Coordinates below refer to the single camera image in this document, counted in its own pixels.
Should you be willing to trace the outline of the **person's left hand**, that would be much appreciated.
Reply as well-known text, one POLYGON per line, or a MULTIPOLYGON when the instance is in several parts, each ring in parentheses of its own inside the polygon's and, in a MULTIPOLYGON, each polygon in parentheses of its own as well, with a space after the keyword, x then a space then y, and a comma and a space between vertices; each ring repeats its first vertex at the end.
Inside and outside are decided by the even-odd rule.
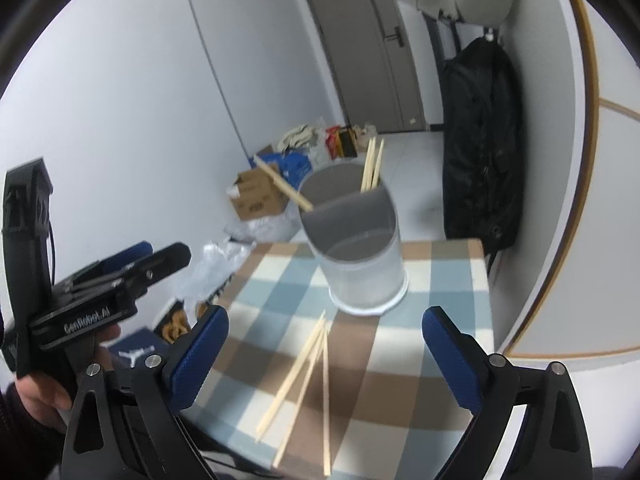
MULTIPOLYGON (((98 363, 100 367, 111 370, 113 368, 111 353, 103 343, 117 339, 121 332, 119 325, 112 325, 99 332, 96 335, 94 356, 89 363, 98 363)), ((18 378, 14 385, 25 410, 33 419, 49 428, 60 431, 66 428, 61 413, 68 412, 72 408, 72 400, 66 390, 53 378, 38 373, 18 378)))

